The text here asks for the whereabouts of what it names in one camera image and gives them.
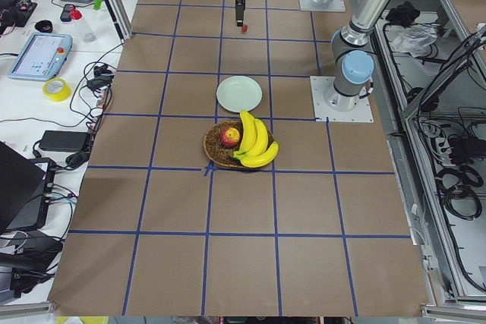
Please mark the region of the pale green plate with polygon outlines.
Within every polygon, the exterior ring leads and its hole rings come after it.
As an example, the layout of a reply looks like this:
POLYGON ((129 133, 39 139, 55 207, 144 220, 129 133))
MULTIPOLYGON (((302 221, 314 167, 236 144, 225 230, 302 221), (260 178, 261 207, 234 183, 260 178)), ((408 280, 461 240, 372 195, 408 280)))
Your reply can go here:
POLYGON ((257 81, 246 76, 232 76, 223 80, 216 90, 218 103, 227 111, 251 111, 262 100, 263 92, 257 81))

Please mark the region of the red yellow apple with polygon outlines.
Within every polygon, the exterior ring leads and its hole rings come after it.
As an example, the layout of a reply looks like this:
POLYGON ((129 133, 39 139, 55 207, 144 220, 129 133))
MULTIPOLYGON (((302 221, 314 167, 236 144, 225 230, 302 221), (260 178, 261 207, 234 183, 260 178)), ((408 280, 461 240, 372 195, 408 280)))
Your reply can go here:
POLYGON ((234 148, 241 139, 239 130, 235 127, 225 127, 220 134, 220 142, 225 148, 234 148))

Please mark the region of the green marker object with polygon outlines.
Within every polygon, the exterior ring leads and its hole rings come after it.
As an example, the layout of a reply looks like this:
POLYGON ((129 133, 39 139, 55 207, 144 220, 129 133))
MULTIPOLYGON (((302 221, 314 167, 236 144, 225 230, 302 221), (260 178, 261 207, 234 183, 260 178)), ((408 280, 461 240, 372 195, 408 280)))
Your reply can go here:
POLYGON ((98 11, 99 9, 101 9, 102 3, 103 0, 95 0, 95 2, 93 3, 93 9, 95 11, 98 11))

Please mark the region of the yellow banana bunch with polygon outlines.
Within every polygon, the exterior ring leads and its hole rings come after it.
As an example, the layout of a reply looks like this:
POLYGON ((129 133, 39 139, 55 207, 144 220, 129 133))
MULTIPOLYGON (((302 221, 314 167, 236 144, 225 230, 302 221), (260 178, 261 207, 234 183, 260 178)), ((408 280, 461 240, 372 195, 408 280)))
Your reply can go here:
POLYGON ((269 143, 267 126, 246 110, 240 111, 240 119, 243 137, 233 158, 246 168, 259 168, 272 162, 279 152, 279 144, 275 140, 269 143))

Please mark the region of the clear bottle red cap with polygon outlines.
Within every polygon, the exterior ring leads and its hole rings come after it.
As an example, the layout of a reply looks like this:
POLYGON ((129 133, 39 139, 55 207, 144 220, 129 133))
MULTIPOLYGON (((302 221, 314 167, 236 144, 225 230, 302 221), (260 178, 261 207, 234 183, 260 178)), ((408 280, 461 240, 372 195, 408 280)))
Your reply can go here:
POLYGON ((75 26, 76 30, 78 31, 84 42, 93 42, 96 40, 95 33, 93 32, 85 17, 77 8, 72 8, 69 15, 71 18, 71 22, 75 26))

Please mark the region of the brown wicker basket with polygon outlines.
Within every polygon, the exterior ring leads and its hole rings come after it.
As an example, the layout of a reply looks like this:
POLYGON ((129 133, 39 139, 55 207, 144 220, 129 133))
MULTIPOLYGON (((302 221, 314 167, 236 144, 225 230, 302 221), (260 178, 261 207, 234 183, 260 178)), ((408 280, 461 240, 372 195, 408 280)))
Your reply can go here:
POLYGON ((241 121, 228 120, 214 125, 207 131, 204 137, 204 151, 208 159, 213 161, 216 165, 220 165, 225 168, 246 170, 262 168, 262 166, 245 166, 241 164, 238 159, 233 158, 233 154, 234 152, 238 151, 240 143, 237 143, 237 145, 234 147, 227 147, 222 144, 221 135, 223 131, 228 127, 233 127, 237 129, 240 133, 240 136, 243 137, 244 128, 241 121))

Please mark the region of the black cloth bundle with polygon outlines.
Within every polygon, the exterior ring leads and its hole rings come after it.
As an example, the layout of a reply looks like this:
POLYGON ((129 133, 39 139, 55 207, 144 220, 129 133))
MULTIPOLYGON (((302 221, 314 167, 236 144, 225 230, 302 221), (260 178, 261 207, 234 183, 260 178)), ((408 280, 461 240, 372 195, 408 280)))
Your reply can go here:
POLYGON ((392 8, 385 19, 392 25, 410 27, 420 16, 420 11, 411 2, 404 2, 392 8))

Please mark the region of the crumpled white cloth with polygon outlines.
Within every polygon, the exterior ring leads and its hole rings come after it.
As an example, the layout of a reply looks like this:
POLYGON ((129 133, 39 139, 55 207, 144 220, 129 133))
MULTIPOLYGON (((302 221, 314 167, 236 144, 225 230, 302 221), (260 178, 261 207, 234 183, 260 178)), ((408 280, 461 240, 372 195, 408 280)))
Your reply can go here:
POLYGON ((409 53, 412 57, 426 56, 437 40, 437 30, 433 27, 415 25, 406 28, 390 43, 393 52, 409 53))

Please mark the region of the black small bowl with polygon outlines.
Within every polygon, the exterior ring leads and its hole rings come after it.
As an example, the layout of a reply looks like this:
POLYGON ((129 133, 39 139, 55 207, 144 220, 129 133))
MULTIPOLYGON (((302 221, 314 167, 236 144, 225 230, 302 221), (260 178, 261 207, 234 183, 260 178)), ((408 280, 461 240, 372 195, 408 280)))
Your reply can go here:
POLYGON ((53 31, 53 25, 50 20, 40 20, 35 23, 34 27, 41 33, 51 33, 53 31))

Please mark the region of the yellow tape roll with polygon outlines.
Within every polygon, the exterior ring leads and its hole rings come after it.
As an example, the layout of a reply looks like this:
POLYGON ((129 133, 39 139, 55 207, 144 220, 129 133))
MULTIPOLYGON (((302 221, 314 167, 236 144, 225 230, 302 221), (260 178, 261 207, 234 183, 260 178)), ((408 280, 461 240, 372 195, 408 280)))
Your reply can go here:
POLYGON ((43 94, 53 102, 62 102, 71 95, 71 88, 60 78, 52 78, 43 84, 43 94))

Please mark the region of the near teach pendant tablet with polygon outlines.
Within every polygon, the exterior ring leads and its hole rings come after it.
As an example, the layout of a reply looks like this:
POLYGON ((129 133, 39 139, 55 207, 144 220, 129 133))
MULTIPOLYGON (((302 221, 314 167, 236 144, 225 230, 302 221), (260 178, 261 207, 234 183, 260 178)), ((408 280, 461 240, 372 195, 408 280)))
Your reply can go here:
POLYGON ((68 34, 33 33, 13 63, 8 76, 19 80, 47 81, 55 77, 71 51, 68 34))

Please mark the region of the black power adapter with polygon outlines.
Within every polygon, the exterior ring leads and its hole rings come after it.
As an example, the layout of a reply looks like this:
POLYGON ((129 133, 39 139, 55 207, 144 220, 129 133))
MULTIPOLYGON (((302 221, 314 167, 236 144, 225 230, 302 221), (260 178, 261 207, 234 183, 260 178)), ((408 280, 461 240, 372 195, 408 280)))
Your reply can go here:
POLYGON ((79 152, 84 150, 90 140, 87 132, 45 131, 39 142, 39 148, 49 152, 79 152))

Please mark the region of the black laptop computer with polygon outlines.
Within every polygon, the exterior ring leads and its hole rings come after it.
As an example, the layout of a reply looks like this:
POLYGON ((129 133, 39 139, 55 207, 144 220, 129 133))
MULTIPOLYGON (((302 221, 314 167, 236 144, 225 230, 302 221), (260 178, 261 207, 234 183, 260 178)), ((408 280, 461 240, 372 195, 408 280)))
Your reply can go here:
POLYGON ((54 164, 49 158, 27 159, 1 144, 1 233, 44 226, 54 164))

